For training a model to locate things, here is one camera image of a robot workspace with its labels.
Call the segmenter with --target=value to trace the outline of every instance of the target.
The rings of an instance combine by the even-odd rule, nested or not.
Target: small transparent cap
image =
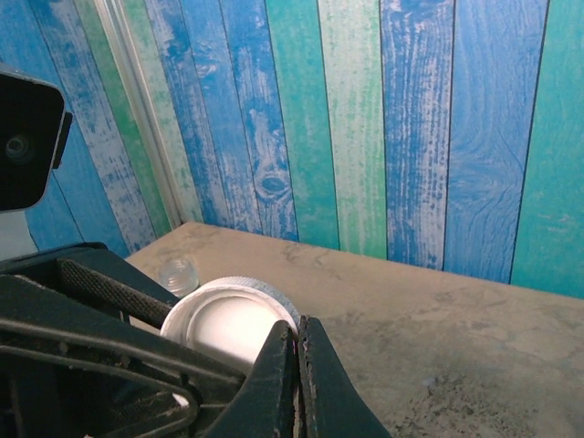
[[[159,270],[163,287],[177,297],[185,297],[199,286],[199,275],[193,264],[185,258],[175,258],[165,263]]]

